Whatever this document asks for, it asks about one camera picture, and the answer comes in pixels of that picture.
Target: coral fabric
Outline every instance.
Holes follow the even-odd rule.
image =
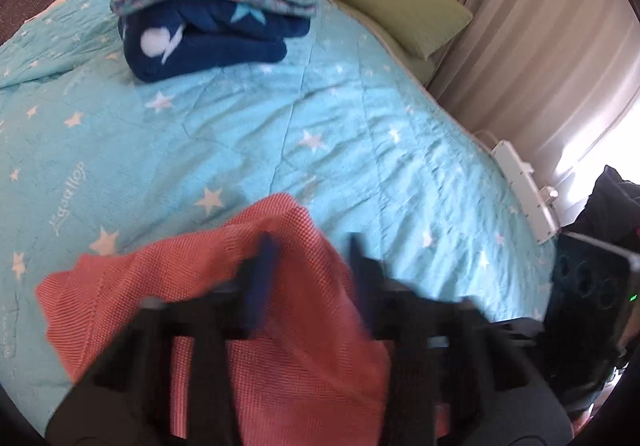
[[[389,358],[371,341],[350,298],[350,272],[285,194],[220,229],[156,242],[125,256],[80,257],[37,287],[47,339],[73,381],[156,296],[201,295],[232,277],[268,232],[279,246],[264,331],[230,344],[230,372],[247,445],[373,446],[380,434]],[[190,341],[174,347],[174,433],[185,436]]]

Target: pillow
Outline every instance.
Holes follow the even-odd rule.
[[[343,0],[372,17],[410,54],[427,58],[473,15],[455,0]]]

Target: navy blue blanket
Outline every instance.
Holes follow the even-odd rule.
[[[169,0],[120,18],[133,73],[154,82],[237,63],[277,63],[285,38],[305,36],[308,18],[284,16],[229,0]]]

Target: white power strip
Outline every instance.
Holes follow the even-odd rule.
[[[558,232],[558,226],[531,177],[533,168],[520,159],[513,145],[506,140],[499,142],[491,155],[518,198],[536,240],[539,244],[546,242]]]

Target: bed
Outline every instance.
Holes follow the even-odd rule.
[[[143,84],[109,0],[68,0],[0,47],[0,384],[40,432],[70,387],[34,298],[43,278],[273,192],[341,252],[361,233],[425,296],[544,314],[553,242],[536,244],[495,162],[375,36],[321,0],[287,49]]]

